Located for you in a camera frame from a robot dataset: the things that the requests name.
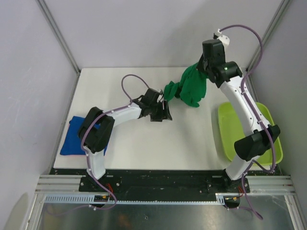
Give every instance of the white connector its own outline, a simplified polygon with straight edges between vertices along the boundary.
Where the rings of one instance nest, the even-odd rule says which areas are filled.
[[[217,29],[217,32],[215,32],[214,35],[216,35],[216,36],[218,36],[218,37],[221,36],[221,35],[222,35],[221,30],[220,30],[220,29]]]

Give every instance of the cable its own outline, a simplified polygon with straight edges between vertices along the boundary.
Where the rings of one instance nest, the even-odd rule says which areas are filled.
[[[266,135],[268,136],[268,139],[270,141],[270,145],[271,145],[271,149],[272,149],[272,166],[270,168],[270,170],[266,170],[263,166],[261,166],[257,161],[253,161],[254,163],[256,163],[263,171],[265,171],[266,173],[273,173],[274,170],[275,170],[275,167],[276,167],[276,153],[275,153],[275,147],[274,147],[274,142],[273,142],[273,139],[268,131],[268,129],[265,127],[264,123],[262,122],[259,114],[257,113],[256,111],[256,108],[253,106],[251,100],[249,99],[249,97],[247,96],[245,92],[245,82],[248,78],[248,76],[250,76],[256,69],[256,67],[259,65],[261,59],[262,59],[262,56],[263,56],[263,43],[262,43],[262,40],[259,36],[259,34],[254,31],[252,28],[248,27],[248,26],[245,26],[245,25],[240,25],[240,24],[235,24],[235,25],[230,25],[230,26],[227,26],[227,27],[224,27],[223,29],[221,29],[220,31],[224,31],[224,30],[227,30],[227,29],[230,29],[230,28],[234,28],[234,27],[241,27],[241,28],[244,28],[244,29],[247,29],[249,31],[251,31],[258,39],[259,41],[259,45],[260,45],[260,55],[259,55],[259,58],[258,58],[258,61],[256,62],[256,64],[253,66],[252,69],[250,69],[250,71],[247,72],[247,74],[243,77],[242,81],[241,81],[241,90],[242,90],[242,94],[245,98],[245,100],[247,101],[247,103],[249,104],[251,110],[253,111],[255,117],[257,118],[257,122],[260,124],[261,128],[263,128],[264,132],[266,133]]]
[[[257,212],[254,207],[252,206],[251,204],[251,201],[246,193],[246,190],[245,190],[245,186],[244,186],[244,178],[245,178],[245,174],[247,174],[248,170],[251,168],[251,166],[253,165],[253,163],[256,163],[263,171],[265,171],[266,173],[273,173],[274,170],[275,170],[275,167],[276,167],[276,153],[275,153],[275,147],[274,147],[274,142],[273,142],[273,139],[268,131],[268,129],[266,128],[266,126],[264,125],[263,121],[261,120],[259,114],[257,113],[257,110],[256,108],[253,106],[251,100],[249,99],[249,97],[247,96],[245,92],[245,82],[247,80],[247,77],[249,77],[253,72],[254,70],[256,69],[256,67],[259,65],[261,59],[262,59],[262,56],[263,56],[263,43],[262,43],[262,40],[259,36],[259,34],[254,31],[252,28],[248,27],[248,26],[245,26],[245,25],[240,25],[240,24],[235,24],[235,25],[230,25],[230,26],[227,26],[227,27],[224,27],[223,29],[221,29],[220,31],[224,31],[224,30],[227,30],[227,29],[230,29],[230,28],[234,28],[234,27],[241,27],[241,28],[244,28],[244,29],[247,29],[249,31],[251,31],[258,39],[259,41],[259,45],[260,45],[260,55],[259,55],[259,58],[258,58],[258,61],[256,62],[256,64],[253,66],[253,68],[251,68],[247,74],[243,77],[242,81],[241,81],[241,90],[242,90],[242,94],[245,98],[245,100],[247,101],[247,103],[249,104],[251,110],[253,111],[256,119],[257,119],[257,122],[260,124],[261,128],[264,130],[264,132],[266,133],[266,135],[268,136],[268,139],[270,141],[270,145],[271,145],[271,149],[272,149],[272,166],[270,168],[270,170],[266,170],[263,166],[260,165],[260,163],[258,163],[257,161],[252,161],[252,163],[248,166],[248,168],[243,172],[242,174],[242,177],[241,177],[241,183],[242,183],[242,189],[243,189],[243,192],[244,192],[244,195],[245,195],[245,198],[249,204],[250,207],[238,207],[238,209],[245,209],[245,210],[249,210],[249,211],[252,211],[256,217],[258,217],[260,220],[263,220],[263,217],[262,215]]]
[[[144,81],[144,79],[142,79],[141,77],[135,75],[135,74],[127,74],[126,76],[124,76],[121,80],[121,88],[123,89],[123,92],[125,93],[125,95],[129,98],[129,104],[128,105],[125,105],[125,106],[122,106],[122,107],[119,107],[119,108],[116,108],[116,109],[113,109],[113,110],[109,110],[105,113],[102,113],[101,115],[99,115],[98,117],[96,117],[96,119],[90,124],[90,126],[88,127],[88,129],[86,130],[82,140],[81,140],[81,149],[83,151],[85,151],[86,153],[86,162],[87,162],[87,167],[89,169],[89,172],[90,172],[90,176],[93,178],[93,180],[101,187],[103,188],[105,191],[107,191],[108,193],[111,194],[111,196],[114,198],[114,204],[111,205],[110,207],[97,207],[97,209],[99,210],[108,210],[108,209],[111,209],[113,208],[116,203],[117,203],[117,199],[115,197],[115,195],[109,190],[107,189],[106,187],[104,187],[93,175],[93,172],[92,172],[92,167],[91,167],[91,164],[90,164],[90,160],[89,160],[89,154],[87,152],[87,150],[84,148],[84,143],[85,143],[85,140],[87,138],[87,135],[89,134],[90,130],[93,128],[93,126],[96,124],[96,122],[103,116],[109,114],[109,113],[112,113],[112,112],[116,112],[116,111],[119,111],[119,110],[122,110],[122,109],[125,109],[125,108],[128,108],[130,107],[130,105],[132,104],[132,98],[130,97],[130,95],[127,93],[127,91],[125,90],[124,88],[124,79],[128,76],[133,76],[133,77],[136,77],[138,79],[140,79],[146,86],[147,88],[149,88],[149,85]]]
[[[71,212],[73,212],[74,210],[77,210],[77,209],[80,209],[80,208],[83,208],[83,207],[89,207],[89,205],[80,205],[80,206],[77,206],[75,208],[72,208],[66,212],[62,212],[62,213],[59,213],[59,214],[54,214],[54,213],[51,213],[48,211],[48,206],[46,207],[46,212],[51,215],[51,216],[54,216],[54,217],[60,217],[60,216],[63,216],[63,215],[66,215],[66,214],[69,214]]]
[[[89,153],[88,151],[84,148],[84,143],[85,143],[85,140],[87,138],[87,135],[89,134],[90,130],[93,128],[93,126],[95,125],[95,123],[103,116],[109,114],[109,113],[112,113],[112,112],[115,112],[115,111],[118,111],[118,110],[122,110],[122,109],[125,109],[125,108],[128,108],[130,107],[130,105],[132,104],[132,98],[130,97],[130,95],[127,93],[127,91],[125,90],[125,87],[124,87],[124,79],[128,76],[133,76],[133,77],[136,77],[138,79],[140,79],[145,85],[147,88],[149,88],[149,85],[144,81],[143,78],[135,75],[135,74],[127,74],[125,75],[122,79],[121,79],[121,88],[123,90],[123,92],[125,93],[125,95],[129,98],[129,104],[128,105],[125,105],[125,106],[122,106],[122,107],[119,107],[119,108],[116,108],[116,109],[113,109],[113,110],[109,110],[105,113],[102,113],[101,115],[99,115],[91,124],[90,126],[88,127],[88,129],[86,130],[82,140],[81,140],[81,149],[85,152],[86,154],[86,163],[87,163],[87,167],[89,169],[89,172],[90,172],[90,176],[93,178],[93,180],[101,187],[103,188],[105,191],[107,191],[113,198],[114,198],[114,204],[109,206],[109,207],[96,207],[96,206],[92,206],[92,205],[81,205],[81,206],[77,206],[67,212],[63,212],[63,213],[60,213],[60,214],[53,214],[53,213],[50,213],[47,208],[46,208],[46,212],[52,216],[55,216],[55,217],[59,217],[59,216],[62,216],[62,215],[65,215],[65,214],[68,214],[74,210],[77,210],[77,209],[80,209],[80,208],[83,208],[83,207],[94,207],[94,210],[108,210],[108,209],[111,209],[113,208],[116,203],[117,203],[117,199],[115,197],[115,195],[113,194],[113,189],[112,187],[110,186],[109,189],[107,189],[106,187],[104,187],[93,175],[93,172],[92,172],[92,168],[91,168],[91,164],[90,164],[90,161],[89,161]]]

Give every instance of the metal floor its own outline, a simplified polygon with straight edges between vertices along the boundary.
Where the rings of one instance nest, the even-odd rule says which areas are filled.
[[[216,205],[117,205],[107,211],[81,208],[67,215],[76,204],[44,204],[38,230],[292,230],[284,196],[250,197],[263,215],[257,219],[245,210],[227,211]],[[247,206],[241,200],[241,206]]]

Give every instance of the metal frame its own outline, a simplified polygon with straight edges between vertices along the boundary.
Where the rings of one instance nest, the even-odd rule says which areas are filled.
[[[56,37],[57,41],[59,42],[59,45],[61,46],[64,54],[66,55],[68,61],[70,62],[71,66],[75,70],[77,74],[80,73],[80,69],[77,65],[77,62],[75,61],[67,43],[65,42],[65,39],[59,30],[58,25],[56,24],[47,4],[45,3],[44,0],[36,0],[40,10],[42,11],[46,21],[48,22],[50,29],[52,30],[54,36]]]
[[[81,175],[41,175],[35,190],[33,206],[29,213],[24,230],[36,230],[44,203],[89,204],[94,195],[108,193],[79,192]],[[284,195],[288,210],[296,230],[306,229],[307,225],[302,215],[295,188],[290,176],[247,176],[251,196]],[[237,194],[216,194],[216,202],[176,202],[179,205],[223,205],[223,196]],[[118,202],[119,204],[168,204],[167,202]]]
[[[61,34],[59,27],[57,26],[48,6],[46,5],[44,0],[36,0],[39,8],[41,9],[43,15],[45,16],[46,21],[48,22],[54,36],[59,42],[59,45],[63,49],[66,57],[68,58],[71,66],[75,70],[75,72],[80,75],[80,69],[65,42],[63,35]],[[288,9],[292,0],[283,0],[275,13],[270,25],[268,26],[264,36],[263,43],[264,45],[268,43],[269,38],[272,36],[274,30],[278,26],[281,21],[284,13]],[[255,51],[253,58],[251,59],[247,69],[251,69],[259,57],[260,48],[258,47]],[[74,91],[71,95],[71,103],[72,99],[77,87],[78,79],[76,80]],[[255,93],[252,81],[248,79],[247,85],[249,87],[250,93],[252,97],[257,101],[257,94]],[[55,155],[57,149],[59,148],[59,140],[61,134],[64,130],[64,124],[67,120],[67,115],[71,106],[69,104],[67,108],[67,113],[63,122],[63,126],[61,132],[59,134],[59,139],[55,149]],[[32,208],[28,213],[27,222],[24,225],[24,230],[36,230],[41,212],[43,210],[44,203],[75,203],[75,204],[86,204],[92,200],[94,195],[108,195],[108,193],[82,193],[79,192],[79,184],[82,176],[81,175],[41,175],[35,190],[35,197],[33,199]],[[305,218],[302,214],[296,193],[295,188],[293,186],[293,182],[290,176],[247,176],[249,180],[250,186],[250,194],[253,196],[277,196],[284,195],[285,200],[287,202],[288,210],[296,230],[307,229],[307,224]],[[216,194],[217,201],[216,204],[223,204],[223,196],[231,196],[237,194]]]

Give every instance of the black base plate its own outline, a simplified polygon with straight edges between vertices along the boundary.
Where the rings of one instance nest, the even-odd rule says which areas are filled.
[[[218,179],[222,173],[222,170],[107,170],[99,182],[110,184],[122,201],[216,201],[215,193],[238,193],[237,186],[223,187]],[[80,192],[105,192],[89,175],[80,184]]]

